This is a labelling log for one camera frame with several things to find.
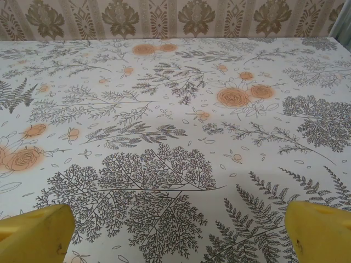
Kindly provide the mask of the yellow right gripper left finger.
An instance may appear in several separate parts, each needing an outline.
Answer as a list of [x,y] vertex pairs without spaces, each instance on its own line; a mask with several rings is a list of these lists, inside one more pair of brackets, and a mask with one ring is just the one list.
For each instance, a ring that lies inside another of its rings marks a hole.
[[1,262],[63,262],[75,229],[69,205],[1,220]]

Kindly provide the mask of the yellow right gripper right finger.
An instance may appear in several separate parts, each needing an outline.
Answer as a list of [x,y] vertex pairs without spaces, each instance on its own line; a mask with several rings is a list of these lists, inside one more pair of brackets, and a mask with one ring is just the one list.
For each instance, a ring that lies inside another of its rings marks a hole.
[[349,211],[292,201],[285,227],[299,262],[350,262]]

